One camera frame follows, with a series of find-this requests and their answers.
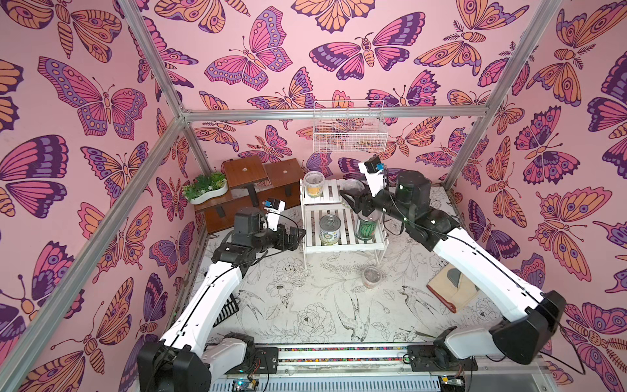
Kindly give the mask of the green watermelon seed can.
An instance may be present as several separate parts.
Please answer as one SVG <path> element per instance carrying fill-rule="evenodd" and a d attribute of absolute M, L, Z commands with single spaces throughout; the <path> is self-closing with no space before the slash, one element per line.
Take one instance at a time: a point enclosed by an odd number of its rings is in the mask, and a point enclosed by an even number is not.
<path fill-rule="evenodd" d="M 355 237 L 361 241 L 369 241 L 375 237 L 381 213 L 377 210 L 365 215 L 359 212 L 355 225 Z"/>

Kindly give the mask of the white purple tin can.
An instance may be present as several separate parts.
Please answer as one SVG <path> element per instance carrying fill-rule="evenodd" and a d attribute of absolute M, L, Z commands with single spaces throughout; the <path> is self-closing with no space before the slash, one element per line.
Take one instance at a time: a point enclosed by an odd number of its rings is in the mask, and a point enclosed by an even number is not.
<path fill-rule="evenodd" d="M 327 214 L 319 220 L 319 238 L 323 246 L 337 245 L 340 241 L 341 219 L 336 214 Z"/>

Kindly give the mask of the clear jar orange seeds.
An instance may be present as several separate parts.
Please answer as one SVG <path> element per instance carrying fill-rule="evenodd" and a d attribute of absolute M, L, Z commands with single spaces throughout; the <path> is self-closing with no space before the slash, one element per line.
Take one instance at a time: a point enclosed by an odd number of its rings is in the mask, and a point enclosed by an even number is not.
<path fill-rule="evenodd" d="M 323 196 L 326 178 L 320 171 L 308 171 L 304 178 L 305 193 L 311 198 Z"/>

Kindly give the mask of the clear jar red seeds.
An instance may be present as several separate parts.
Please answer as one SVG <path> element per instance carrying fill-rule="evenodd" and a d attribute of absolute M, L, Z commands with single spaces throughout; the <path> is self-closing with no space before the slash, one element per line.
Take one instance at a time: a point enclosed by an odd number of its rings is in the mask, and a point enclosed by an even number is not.
<path fill-rule="evenodd" d="M 367 266 L 362 270 L 362 284 L 367 289 L 373 289 L 379 285 L 383 277 L 383 272 L 376 266 Z"/>

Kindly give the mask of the clear jar purple seeds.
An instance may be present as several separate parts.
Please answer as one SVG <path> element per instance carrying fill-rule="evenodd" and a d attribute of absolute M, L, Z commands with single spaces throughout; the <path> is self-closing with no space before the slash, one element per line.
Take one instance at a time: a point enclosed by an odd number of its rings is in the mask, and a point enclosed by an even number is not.
<path fill-rule="evenodd" d="M 364 191 L 366 190 L 366 186 L 362 181 L 356 179 L 348 179 L 344 180 L 341 184 L 340 194 L 341 196 L 351 197 L 352 199 L 360 197 Z"/>

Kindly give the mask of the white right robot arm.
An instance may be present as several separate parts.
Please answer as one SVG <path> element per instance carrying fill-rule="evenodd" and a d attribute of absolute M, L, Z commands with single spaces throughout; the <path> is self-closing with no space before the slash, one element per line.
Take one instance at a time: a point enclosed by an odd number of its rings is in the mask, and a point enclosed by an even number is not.
<path fill-rule="evenodd" d="M 356 213 L 378 211 L 400 221 L 408 235 L 467 277 L 501 312 L 491 327 L 449 328 L 434 342 L 439 368 L 471 357 L 501 354 L 528 365 L 557 332 L 566 301 L 557 292 L 542 292 L 507 269 L 483 249 L 460 223 L 430 204 L 431 183 L 418 171 L 402 171 L 389 191 L 383 171 L 368 173 L 362 189 L 341 190 Z"/>

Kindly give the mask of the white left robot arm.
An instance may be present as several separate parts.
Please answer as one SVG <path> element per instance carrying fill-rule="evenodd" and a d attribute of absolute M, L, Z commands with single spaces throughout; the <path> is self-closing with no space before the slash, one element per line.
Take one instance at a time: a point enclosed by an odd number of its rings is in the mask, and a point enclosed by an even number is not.
<path fill-rule="evenodd" d="M 275 210 L 245 207 L 236 213 L 233 229 L 215 249 L 211 268 L 182 314 L 163 336 L 139 350 L 137 367 L 142 391 L 208 391 L 230 371 L 244 374 L 250 386 L 255 375 L 269 370 L 253 337 L 229 333 L 212 346 L 209 336 L 248 270 L 269 256 L 293 252 L 305 229 L 279 223 Z"/>

